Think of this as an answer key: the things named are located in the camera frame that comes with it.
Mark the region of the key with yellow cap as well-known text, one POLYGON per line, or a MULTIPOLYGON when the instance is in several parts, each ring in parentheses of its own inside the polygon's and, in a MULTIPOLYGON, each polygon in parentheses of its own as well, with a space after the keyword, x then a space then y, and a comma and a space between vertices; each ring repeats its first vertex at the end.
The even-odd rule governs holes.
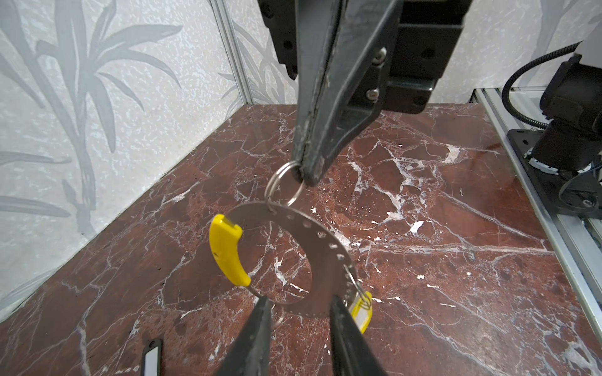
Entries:
POLYGON ((350 312, 360 332, 364 334, 368 329, 373 316, 372 295, 362 288, 358 279, 353 276, 349 266, 344 266, 344 268, 346 275, 349 277, 349 281, 355 287, 357 292, 356 298, 348 308, 348 311, 350 312))

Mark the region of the silver keyring band yellow tag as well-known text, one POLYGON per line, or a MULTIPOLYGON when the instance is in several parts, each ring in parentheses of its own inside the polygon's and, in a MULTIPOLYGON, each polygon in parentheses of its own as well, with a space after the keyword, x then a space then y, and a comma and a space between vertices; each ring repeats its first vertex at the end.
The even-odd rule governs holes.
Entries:
POLYGON ((255 297, 267 296, 298 316, 329 315, 333 296, 356 315, 372 299, 357 278, 346 246, 326 226, 294 208, 305 184, 294 186, 300 164, 285 163, 268 180, 263 198, 216 215, 209 247, 232 285, 255 297))

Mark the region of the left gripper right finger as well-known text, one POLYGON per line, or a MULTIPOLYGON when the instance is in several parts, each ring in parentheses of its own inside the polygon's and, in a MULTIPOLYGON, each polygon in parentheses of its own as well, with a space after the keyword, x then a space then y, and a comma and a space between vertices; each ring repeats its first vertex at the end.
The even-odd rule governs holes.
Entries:
POLYGON ((333 374, 386 375, 338 295, 332 297, 329 315, 333 374))

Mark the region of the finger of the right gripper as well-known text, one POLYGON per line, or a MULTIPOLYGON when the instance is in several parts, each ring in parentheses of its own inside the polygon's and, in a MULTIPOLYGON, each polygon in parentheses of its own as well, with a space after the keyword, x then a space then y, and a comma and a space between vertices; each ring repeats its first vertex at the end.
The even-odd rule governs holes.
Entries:
POLYGON ((322 147, 328 134, 323 94, 332 49, 345 1, 296 1, 296 47, 299 79, 293 142, 293 177, 318 181, 323 174, 322 147))
MULTIPOLYGON (((401 1, 345 1, 323 94, 328 134, 323 176, 339 153, 372 123, 384 92, 403 8, 401 1)), ((304 181, 317 186, 318 181, 304 181)))

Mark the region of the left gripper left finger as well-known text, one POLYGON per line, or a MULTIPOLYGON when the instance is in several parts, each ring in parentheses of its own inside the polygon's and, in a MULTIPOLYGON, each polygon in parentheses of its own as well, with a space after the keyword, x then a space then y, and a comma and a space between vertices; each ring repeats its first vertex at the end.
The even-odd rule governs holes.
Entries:
POLYGON ((273 304, 261 297, 216 375, 268 375, 273 304))

